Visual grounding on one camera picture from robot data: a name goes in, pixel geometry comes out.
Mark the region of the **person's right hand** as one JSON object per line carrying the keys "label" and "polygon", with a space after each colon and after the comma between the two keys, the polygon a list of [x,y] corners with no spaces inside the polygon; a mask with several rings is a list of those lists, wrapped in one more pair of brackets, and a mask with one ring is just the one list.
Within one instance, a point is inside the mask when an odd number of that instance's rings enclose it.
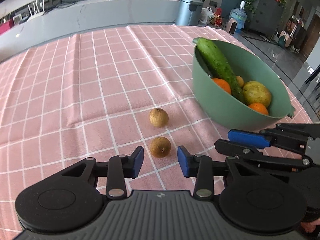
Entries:
{"label": "person's right hand", "polygon": [[320,218],[313,222],[302,222],[300,224],[306,233],[313,233],[316,227],[320,225]]}

